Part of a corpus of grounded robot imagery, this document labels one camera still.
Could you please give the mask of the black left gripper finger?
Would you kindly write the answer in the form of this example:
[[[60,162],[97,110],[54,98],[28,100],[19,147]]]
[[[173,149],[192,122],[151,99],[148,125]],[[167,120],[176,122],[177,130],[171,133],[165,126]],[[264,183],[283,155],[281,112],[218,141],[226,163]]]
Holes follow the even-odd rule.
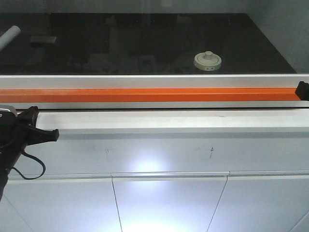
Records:
[[[47,142],[56,142],[59,138],[59,130],[41,130],[34,127],[26,128],[26,136],[24,138],[23,144],[36,145]]]
[[[36,127],[39,109],[37,106],[31,106],[27,110],[20,113],[16,118],[18,125],[27,125]]]

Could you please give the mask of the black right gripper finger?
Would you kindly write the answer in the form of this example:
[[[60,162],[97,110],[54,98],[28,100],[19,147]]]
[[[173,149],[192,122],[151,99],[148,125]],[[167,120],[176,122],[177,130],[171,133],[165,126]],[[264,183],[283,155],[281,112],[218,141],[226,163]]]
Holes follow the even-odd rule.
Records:
[[[300,100],[309,100],[309,84],[304,81],[300,81],[296,88],[296,95]]]

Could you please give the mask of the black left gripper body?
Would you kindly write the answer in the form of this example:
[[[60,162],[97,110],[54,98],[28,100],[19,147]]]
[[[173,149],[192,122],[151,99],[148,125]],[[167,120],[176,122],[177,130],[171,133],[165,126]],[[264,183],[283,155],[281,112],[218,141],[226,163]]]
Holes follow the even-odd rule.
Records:
[[[23,126],[28,123],[26,113],[0,114],[0,168],[14,169],[21,155],[29,157],[25,152],[26,143],[22,135]]]

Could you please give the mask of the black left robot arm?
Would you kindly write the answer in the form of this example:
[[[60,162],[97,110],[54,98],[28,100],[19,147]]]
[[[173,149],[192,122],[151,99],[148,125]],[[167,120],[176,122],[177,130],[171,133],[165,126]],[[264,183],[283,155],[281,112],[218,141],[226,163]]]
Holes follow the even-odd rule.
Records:
[[[41,177],[46,166],[39,158],[28,154],[25,149],[29,145],[56,142],[59,131],[41,130],[36,127],[39,109],[32,106],[21,113],[17,113],[12,106],[0,106],[0,195],[8,182],[8,175],[15,170],[23,179],[34,180],[34,177],[25,177],[15,164],[21,155],[33,159],[42,166]]]

